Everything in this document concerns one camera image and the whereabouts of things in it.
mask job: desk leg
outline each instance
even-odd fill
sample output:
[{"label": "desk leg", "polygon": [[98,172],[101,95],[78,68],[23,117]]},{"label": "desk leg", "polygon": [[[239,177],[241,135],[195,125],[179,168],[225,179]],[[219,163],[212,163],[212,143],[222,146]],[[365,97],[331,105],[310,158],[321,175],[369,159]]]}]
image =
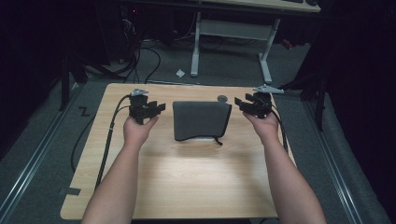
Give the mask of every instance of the desk leg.
[{"label": "desk leg", "polygon": [[195,45],[194,52],[192,53],[191,62],[191,76],[198,76],[198,65],[199,65],[199,36],[201,32],[201,12],[197,12],[197,22],[195,25]]},{"label": "desk leg", "polygon": [[279,23],[280,23],[280,19],[276,19],[272,26],[271,32],[268,36],[267,45],[265,46],[264,53],[259,54],[260,64],[262,66],[262,75],[264,76],[264,82],[266,84],[272,83],[270,70],[268,69],[268,64],[267,64],[267,57],[268,57],[268,53],[270,52],[271,46],[274,42],[274,38],[275,38],[277,27],[279,26]]}]

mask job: dark background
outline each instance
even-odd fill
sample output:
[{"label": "dark background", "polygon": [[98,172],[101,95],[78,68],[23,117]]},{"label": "dark background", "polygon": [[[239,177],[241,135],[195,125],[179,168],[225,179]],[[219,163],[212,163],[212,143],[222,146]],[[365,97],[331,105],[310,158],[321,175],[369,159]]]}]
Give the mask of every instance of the dark background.
[{"label": "dark background", "polygon": [[[337,0],[319,3],[322,14],[348,15],[350,19],[341,25],[325,24],[320,29],[314,22],[297,25],[298,22],[285,20],[276,41],[288,39],[293,45],[312,43],[297,79],[312,74],[316,74],[319,80],[328,76],[327,92],[346,139],[378,200],[388,211],[390,219],[396,222],[396,168],[393,164],[396,152],[392,141],[396,135],[396,94],[393,88],[396,81],[395,1]],[[105,21],[101,17],[113,18],[108,16],[108,11],[98,6],[81,7],[75,12],[78,15],[82,12],[87,17],[74,18],[88,22],[84,25],[65,20],[70,14],[62,9],[67,7],[43,0],[0,1],[1,158],[59,79],[65,46],[72,49],[76,42],[82,41],[78,44],[87,49],[81,53],[88,53],[85,56],[98,63],[117,60],[125,55],[119,50],[125,49],[118,45],[121,41],[114,41],[120,38],[117,29],[122,28],[117,28],[116,22]],[[183,18],[191,18],[191,13],[157,8],[158,11],[161,13],[153,13],[151,19],[144,22],[152,36],[157,35],[164,42],[169,42],[174,37],[173,29],[184,34],[189,28],[191,20]],[[169,15],[176,19],[169,20]],[[158,25],[157,21],[164,22],[165,26]],[[73,35],[64,33],[65,27],[86,29]],[[156,32],[159,28],[163,29],[161,33]],[[320,68],[328,63],[327,56],[332,49],[337,49],[330,57],[332,66],[323,71]],[[101,58],[90,56],[92,52]],[[312,88],[312,85],[303,85],[302,88]]]}]

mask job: finger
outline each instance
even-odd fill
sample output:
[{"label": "finger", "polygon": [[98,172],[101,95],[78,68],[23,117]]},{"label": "finger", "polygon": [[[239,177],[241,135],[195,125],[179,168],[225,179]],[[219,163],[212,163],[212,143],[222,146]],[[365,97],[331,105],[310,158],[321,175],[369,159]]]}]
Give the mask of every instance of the finger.
[{"label": "finger", "polygon": [[152,128],[152,126],[154,126],[154,124],[158,121],[159,117],[155,116],[154,118],[151,118],[146,125],[148,125],[150,127],[150,129]]},{"label": "finger", "polygon": [[252,115],[249,115],[248,113],[243,112],[242,114],[243,114],[243,115],[245,116],[245,118],[247,118],[248,121],[250,121],[251,123],[253,123],[253,120],[256,119],[256,117],[254,117],[254,116],[252,116]]}]

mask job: wooden table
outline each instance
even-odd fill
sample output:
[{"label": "wooden table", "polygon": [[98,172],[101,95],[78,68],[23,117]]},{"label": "wooden table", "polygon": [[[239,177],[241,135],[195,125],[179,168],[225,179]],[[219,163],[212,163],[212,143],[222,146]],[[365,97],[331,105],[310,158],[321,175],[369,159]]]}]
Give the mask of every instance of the wooden table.
[{"label": "wooden table", "polygon": [[[149,102],[166,103],[166,110],[141,149],[134,218],[276,217],[260,139],[233,103],[234,97],[245,101],[245,93],[253,93],[251,88],[110,84],[70,185],[80,193],[66,195],[62,218],[82,218],[115,107],[136,88],[149,91]],[[211,139],[175,141],[172,103],[217,101],[219,95],[233,105],[227,131],[220,138],[223,146]],[[116,118],[105,174],[122,147],[127,116],[128,109],[123,109]]]}]

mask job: gray carpet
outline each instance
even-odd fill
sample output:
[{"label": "gray carpet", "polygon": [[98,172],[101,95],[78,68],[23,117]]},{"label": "gray carpet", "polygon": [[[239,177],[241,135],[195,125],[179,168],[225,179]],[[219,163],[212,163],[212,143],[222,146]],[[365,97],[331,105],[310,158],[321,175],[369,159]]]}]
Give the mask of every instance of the gray carpet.
[{"label": "gray carpet", "polygon": [[[255,45],[260,45],[260,43],[254,43],[249,47],[255,49]],[[232,44],[229,46],[223,45],[214,50],[203,49],[198,77],[189,76],[191,46],[169,48],[158,45],[153,49],[161,55],[161,64],[151,76],[149,82],[166,81],[247,87],[262,84],[262,74],[257,55],[244,52]],[[286,50],[279,45],[273,46],[268,63],[273,74],[274,87],[285,84],[294,78],[308,49],[309,46],[291,50]],[[137,66],[137,74],[141,83],[147,74],[154,69],[157,62],[158,58],[154,53],[149,50],[141,50],[141,59]],[[177,77],[176,71],[178,69],[185,71],[186,75]],[[134,74],[129,77],[127,82],[130,83],[133,80]],[[74,158],[71,158],[78,137],[94,116],[106,85],[114,81],[107,77],[92,76],[86,85],[77,88],[81,92],[64,115],[63,122],[49,143],[48,153],[28,188],[22,194],[19,203],[9,217],[8,223],[78,223],[78,221],[62,220],[60,218],[59,214],[64,202],[64,195],[60,194],[60,190],[61,188],[67,188],[70,184],[73,177],[71,160],[74,163],[78,162],[89,129],[82,135],[76,147],[76,154]],[[60,105],[60,99],[60,85],[58,84],[53,89],[49,99],[33,114],[18,142],[0,162],[0,202],[11,191],[22,169],[39,145],[42,136],[58,114],[57,109]],[[300,101],[295,92],[288,92],[285,95],[277,95],[276,104],[284,120],[297,166],[318,195],[328,223],[349,223],[346,210],[326,166],[321,144],[316,134],[317,130],[310,122],[311,118],[306,111],[305,103]],[[389,223],[388,217],[377,202],[369,183],[350,152],[329,99],[327,99],[326,106],[327,109],[323,117],[324,134],[350,189],[351,197],[358,207],[362,222]],[[82,108],[84,107],[86,111],[83,115]],[[216,222],[216,220],[215,222],[210,221],[195,220],[194,223]],[[218,223],[246,223],[246,220],[234,221],[222,220],[220,222],[219,220]],[[156,220],[155,223],[168,222]],[[259,223],[261,219],[255,218],[251,222]],[[264,223],[276,223],[276,220],[268,220]]]}]

